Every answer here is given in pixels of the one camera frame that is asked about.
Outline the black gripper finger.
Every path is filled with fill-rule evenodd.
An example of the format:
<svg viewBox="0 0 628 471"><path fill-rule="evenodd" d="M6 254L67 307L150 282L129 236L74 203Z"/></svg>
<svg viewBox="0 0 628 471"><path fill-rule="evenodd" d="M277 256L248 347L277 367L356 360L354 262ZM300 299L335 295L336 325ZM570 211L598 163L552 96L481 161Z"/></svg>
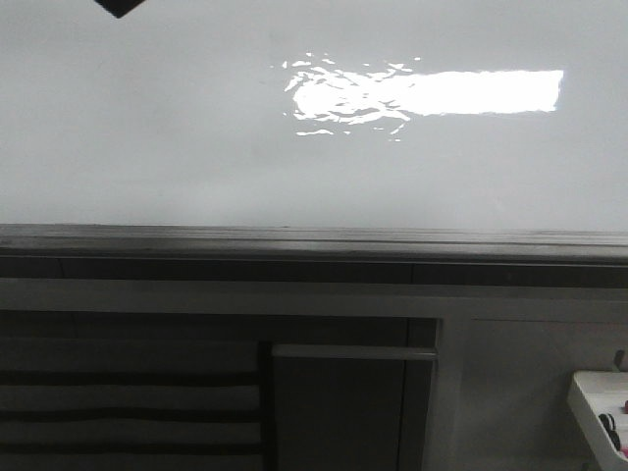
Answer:
<svg viewBox="0 0 628 471"><path fill-rule="evenodd" d="M95 2L116 19L121 19L144 0L95 0Z"/></svg>

